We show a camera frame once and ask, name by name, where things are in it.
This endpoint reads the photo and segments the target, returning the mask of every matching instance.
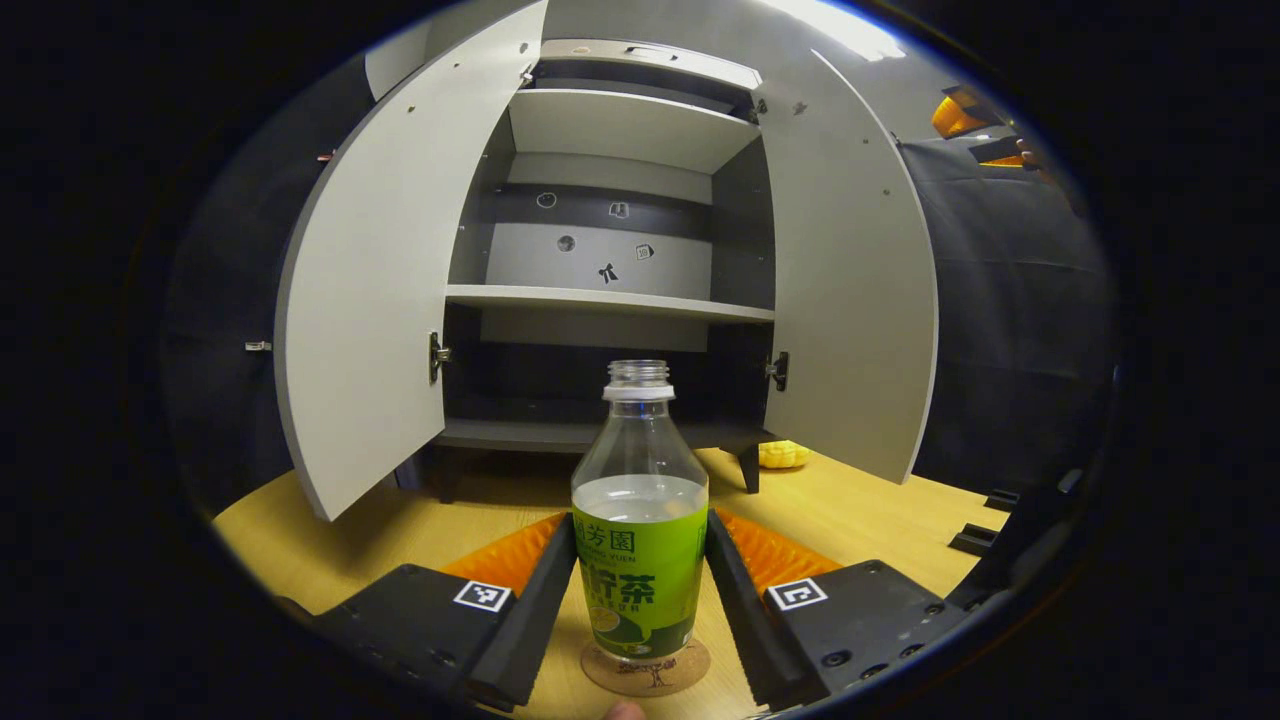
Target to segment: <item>cabinet shelf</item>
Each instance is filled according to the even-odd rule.
[[[445,290],[445,300],[472,307],[589,310],[623,315],[687,318],[708,323],[773,322],[773,310],[763,310],[760,307],[604,290],[513,284],[451,284]]]
[[[602,90],[521,90],[511,100],[517,152],[644,160],[713,174],[760,136],[737,118]]]
[[[527,423],[445,418],[434,443],[443,447],[580,454],[590,450],[602,423]],[[692,448],[742,447],[778,439],[760,428],[724,421],[680,423],[680,434]]]

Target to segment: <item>plastic bottle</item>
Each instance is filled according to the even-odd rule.
[[[707,470],[671,420],[662,360],[609,363],[609,418],[572,478],[595,642],[623,660],[689,643],[707,537]]]

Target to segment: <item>open cabinet door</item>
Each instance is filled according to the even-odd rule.
[[[444,429],[428,357],[458,217],[489,135],[538,61],[545,12],[541,0],[498,20],[389,92],[298,218],[275,379],[298,480],[325,520]]]
[[[892,138],[817,51],[764,77],[777,251],[764,427],[873,475],[910,474],[933,392],[937,281]]]

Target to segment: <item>screw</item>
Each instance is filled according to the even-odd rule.
[[[838,650],[836,652],[823,656],[822,664],[827,667],[840,667],[845,662],[849,662],[850,655],[847,650]]]

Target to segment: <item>orange object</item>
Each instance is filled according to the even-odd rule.
[[[1023,156],[1010,155],[1009,158],[997,158],[995,160],[987,160],[986,163],[978,163],[979,165],[987,165],[988,168],[1021,168]]]
[[[477,583],[511,588],[516,597],[525,592],[529,578],[538,566],[538,560],[552,541],[552,534],[564,519],[566,512],[558,512],[531,525],[493,541],[480,550],[449,562],[442,573],[457,575]]]
[[[781,585],[813,575],[840,570],[841,565],[823,557],[808,547],[780,536],[764,525],[744,520],[727,510],[716,509],[742,564],[751,575],[751,584],[762,597],[769,585]]]
[[[996,124],[998,123],[970,115],[951,97],[943,97],[938,109],[933,111],[933,129],[938,131],[938,135],[945,140]]]

